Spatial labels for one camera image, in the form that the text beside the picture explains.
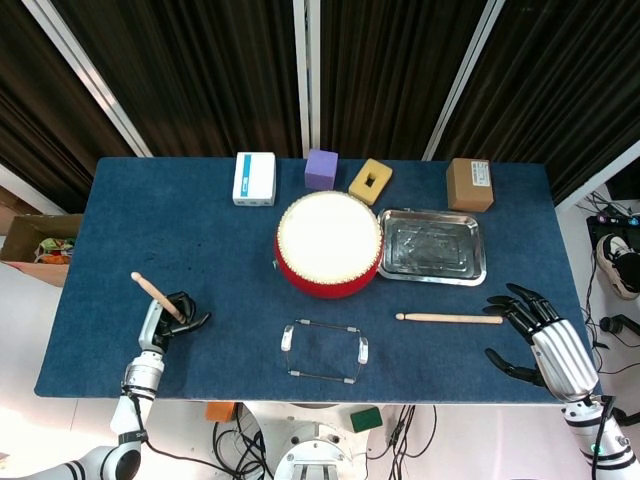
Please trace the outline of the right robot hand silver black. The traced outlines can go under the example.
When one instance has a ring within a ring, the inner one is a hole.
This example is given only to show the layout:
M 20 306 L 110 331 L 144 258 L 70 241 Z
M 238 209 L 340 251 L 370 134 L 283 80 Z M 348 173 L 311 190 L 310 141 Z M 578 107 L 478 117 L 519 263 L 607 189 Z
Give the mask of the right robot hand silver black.
M 517 367 L 491 348 L 485 350 L 487 358 L 507 376 L 544 387 L 563 403 L 590 397 L 599 382 L 598 374 L 570 321 L 539 293 L 514 283 L 506 287 L 512 294 L 489 297 L 483 311 L 509 321 L 529 345 L 536 366 Z

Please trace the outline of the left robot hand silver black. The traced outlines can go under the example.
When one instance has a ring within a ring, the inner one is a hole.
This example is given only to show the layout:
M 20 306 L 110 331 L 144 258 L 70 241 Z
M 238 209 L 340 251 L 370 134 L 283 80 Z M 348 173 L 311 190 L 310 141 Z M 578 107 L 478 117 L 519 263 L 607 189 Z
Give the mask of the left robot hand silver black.
M 142 351 L 165 355 L 174 337 L 198 330 L 211 317 L 210 312 L 198 315 L 195 301 L 185 292 L 170 294 L 168 300 L 184 315 L 185 322 L 180 323 L 157 300 L 153 300 L 138 338 Z

